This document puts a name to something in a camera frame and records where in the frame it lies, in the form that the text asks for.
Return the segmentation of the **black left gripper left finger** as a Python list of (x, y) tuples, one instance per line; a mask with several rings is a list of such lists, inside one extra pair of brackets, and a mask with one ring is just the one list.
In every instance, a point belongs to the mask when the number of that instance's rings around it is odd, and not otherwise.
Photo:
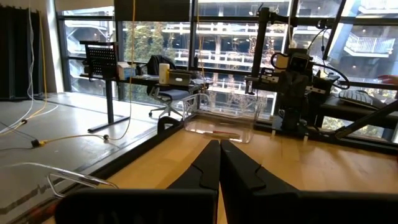
[(211, 140), (166, 189), (85, 189), (61, 199), (56, 223), (216, 223), (220, 142)]

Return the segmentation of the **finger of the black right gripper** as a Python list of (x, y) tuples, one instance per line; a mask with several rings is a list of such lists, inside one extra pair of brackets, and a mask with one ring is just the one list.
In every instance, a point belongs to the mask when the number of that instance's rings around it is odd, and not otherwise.
[(294, 85), (289, 79), (284, 80), (282, 84), (282, 105), (285, 108), (293, 107), (295, 103)]
[(302, 79), (296, 84), (297, 104), (298, 107), (302, 107), (303, 99), (308, 85), (308, 79)]

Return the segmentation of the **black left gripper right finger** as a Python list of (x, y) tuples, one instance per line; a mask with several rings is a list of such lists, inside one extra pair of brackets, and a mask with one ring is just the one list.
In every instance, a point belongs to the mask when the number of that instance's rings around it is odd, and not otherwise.
[(222, 140), (228, 223), (397, 223), (397, 195), (299, 190)]

